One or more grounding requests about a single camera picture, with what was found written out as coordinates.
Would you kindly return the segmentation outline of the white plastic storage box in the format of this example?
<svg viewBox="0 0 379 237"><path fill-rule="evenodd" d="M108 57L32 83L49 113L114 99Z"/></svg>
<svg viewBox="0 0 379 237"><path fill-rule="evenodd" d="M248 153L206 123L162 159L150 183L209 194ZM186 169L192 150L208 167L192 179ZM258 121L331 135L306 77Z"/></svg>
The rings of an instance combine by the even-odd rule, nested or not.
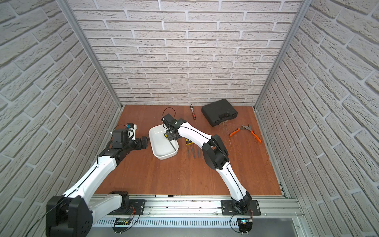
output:
<svg viewBox="0 0 379 237"><path fill-rule="evenodd" d="M175 146L177 151L169 144L163 133L166 132L166 128L161 124L152 127L149 131L149 139L152 146L153 154L159 160L165 160L177 155L179 151L179 144L176 140L172 140L171 143Z"/></svg>

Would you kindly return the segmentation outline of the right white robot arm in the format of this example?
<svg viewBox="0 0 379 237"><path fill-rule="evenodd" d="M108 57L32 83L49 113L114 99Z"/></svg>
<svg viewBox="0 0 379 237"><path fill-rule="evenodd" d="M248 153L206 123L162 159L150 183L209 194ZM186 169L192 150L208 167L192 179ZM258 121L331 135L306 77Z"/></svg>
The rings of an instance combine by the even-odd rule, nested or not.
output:
<svg viewBox="0 0 379 237"><path fill-rule="evenodd" d="M249 211L252 201L250 193L243 187L234 173L229 153L218 135L209 135L191 126L186 120L174 119L170 114L162 118L166 126L168 140L178 140L186 138L202 149L205 163L221 176L227 186L234 210L238 214L245 214Z"/></svg>

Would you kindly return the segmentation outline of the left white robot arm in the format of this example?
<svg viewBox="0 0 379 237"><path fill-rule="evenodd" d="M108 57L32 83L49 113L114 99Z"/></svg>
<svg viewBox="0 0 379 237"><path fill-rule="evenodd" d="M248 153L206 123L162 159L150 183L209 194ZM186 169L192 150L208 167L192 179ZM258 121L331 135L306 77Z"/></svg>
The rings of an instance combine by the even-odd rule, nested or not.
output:
<svg viewBox="0 0 379 237"><path fill-rule="evenodd" d="M69 190L53 196L46 204L45 234L48 237L85 237L93 224L115 210L135 213L128 192L113 191L100 201L91 203L95 191L105 178L132 151L148 147L148 137L136 137L137 126L129 123L116 129L94 165Z"/></svg>

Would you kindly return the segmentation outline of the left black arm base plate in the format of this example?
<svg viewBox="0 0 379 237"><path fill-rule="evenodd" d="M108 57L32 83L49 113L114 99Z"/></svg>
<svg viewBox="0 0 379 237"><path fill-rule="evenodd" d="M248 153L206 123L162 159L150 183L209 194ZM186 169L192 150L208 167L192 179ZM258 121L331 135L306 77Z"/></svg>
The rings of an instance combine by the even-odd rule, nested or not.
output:
<svg viewBox="0 0 379 237"><path fill-rule="evenodd" d="M121 207L110 212L109 215L142 215L144 212L145 199L129 199L121 202Z"/></svg>

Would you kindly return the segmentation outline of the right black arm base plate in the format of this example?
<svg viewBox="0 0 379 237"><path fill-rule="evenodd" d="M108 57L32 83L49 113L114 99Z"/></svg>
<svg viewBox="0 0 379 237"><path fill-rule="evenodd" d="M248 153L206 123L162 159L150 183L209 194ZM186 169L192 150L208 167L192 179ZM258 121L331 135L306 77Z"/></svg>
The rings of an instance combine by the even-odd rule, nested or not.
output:
<svg viewBox="0 0 379 237"><path fill-rule="evenodd" d="M224 216L251 215L260 216L260 206L257 200L237 202L232 199L221 200L221 210Z"/></svg>

